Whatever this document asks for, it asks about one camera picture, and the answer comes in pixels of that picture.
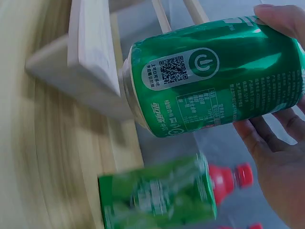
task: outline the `wooden bracket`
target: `wooden bracket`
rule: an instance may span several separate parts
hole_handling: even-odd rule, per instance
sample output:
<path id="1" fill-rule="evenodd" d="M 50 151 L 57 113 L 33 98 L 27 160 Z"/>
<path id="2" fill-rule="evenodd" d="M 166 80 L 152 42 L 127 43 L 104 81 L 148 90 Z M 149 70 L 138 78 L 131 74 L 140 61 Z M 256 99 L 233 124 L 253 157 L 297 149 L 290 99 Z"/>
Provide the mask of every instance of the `wooden bracket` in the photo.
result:
<path id="1" fill-rule="evenodd" d="M 198 0 L 183 1 L 195 25 L 200 25 L 210 21 Z"/>
<path id="2" fill-rule="evenodd" d="M 32 55 L 26 70 L 106 116 L 132 119 L 117 75 L 107 0 L 73 0 L 68 34 Z"/>

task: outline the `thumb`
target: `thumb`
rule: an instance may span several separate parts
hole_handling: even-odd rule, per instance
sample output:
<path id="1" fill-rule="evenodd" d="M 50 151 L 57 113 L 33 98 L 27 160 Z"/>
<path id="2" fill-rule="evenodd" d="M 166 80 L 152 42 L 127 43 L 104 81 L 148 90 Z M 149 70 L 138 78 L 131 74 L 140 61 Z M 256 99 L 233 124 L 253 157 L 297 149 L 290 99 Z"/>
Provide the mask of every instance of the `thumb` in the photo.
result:
<path id="1" fill-rule="evenodd" d="M 254 7 L 256 16 L 271 28 L 286 36 L 296 38 L 305 49 L 305 12 L 297 6 L 273 6 L 269 4 Z"/>

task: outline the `floor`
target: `floor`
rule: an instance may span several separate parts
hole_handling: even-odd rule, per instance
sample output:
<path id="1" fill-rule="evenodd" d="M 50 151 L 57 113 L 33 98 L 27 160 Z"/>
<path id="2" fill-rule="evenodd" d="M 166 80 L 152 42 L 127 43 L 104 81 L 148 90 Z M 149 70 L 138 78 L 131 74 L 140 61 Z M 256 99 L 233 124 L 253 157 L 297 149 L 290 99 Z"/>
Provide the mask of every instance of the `floor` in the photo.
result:
<path id="1" fill-rule="evenodd" d="M 261 3 L 295 4 L 305 9 L 303 0 L 201 0 L 200 2 L 211 21 L 253 15 L 253 6 Z M 163 0 L 163 5 L 173 30 L 193 25 L 182 0 Z M 125 58 L 133 42 L 161 33 L 152 7 L 151 2 L 147 0 L 120 12 L 119 25 Z M 297 108 L 295 110 L 303 119 L 305 118 Z M 266 115 L 265 119 L 279 138 L 291 144 L 295 143 L 274 117 Z M 257 182 L 255 164 L 232 124 L 164 139 L 152 136 L 140 126 L 137 126 L 137 131 L 145 165 L 203 152 L 212 164 L 234 168 L 240 163 L 249 162 L 253 167 L 256 179 L 254 186 L 245 190 L 236 190 L 228 197 L 218 208 L 216 221 L 183 227 L 184 229 L 215 229 L 217 226 L 245 229 L 256 222 L 261 222 L 264 229 L 288 228 L 266 202 Z"/>

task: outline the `logo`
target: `logo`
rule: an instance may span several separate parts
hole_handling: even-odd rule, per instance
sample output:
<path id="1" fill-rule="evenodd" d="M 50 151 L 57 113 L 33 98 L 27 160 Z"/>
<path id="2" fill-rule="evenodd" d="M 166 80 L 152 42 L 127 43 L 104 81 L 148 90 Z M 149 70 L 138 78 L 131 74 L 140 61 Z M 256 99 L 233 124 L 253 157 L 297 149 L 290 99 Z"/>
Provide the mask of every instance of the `logo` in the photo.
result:
<path id="1" fill-rule="evenodd" d="M 206 80 L 218 72 L 219 58 L 213 50 L 202 48 L 190 56 L 189 65 L 195 75 Z"/>

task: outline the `soda can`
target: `soda can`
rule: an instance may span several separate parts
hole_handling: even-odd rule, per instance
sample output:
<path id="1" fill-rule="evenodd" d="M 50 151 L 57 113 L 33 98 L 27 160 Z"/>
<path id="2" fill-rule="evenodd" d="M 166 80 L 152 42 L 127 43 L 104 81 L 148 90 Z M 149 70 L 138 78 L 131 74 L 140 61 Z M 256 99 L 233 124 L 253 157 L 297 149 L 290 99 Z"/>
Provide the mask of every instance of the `soda can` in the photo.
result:
<path id="1" fill-rule="evenodd" d="M 304 63 L 297 40 L 249 16 L 136 42 L 123 83 L 135 120 L 168 137 L 294 106 Z"/>

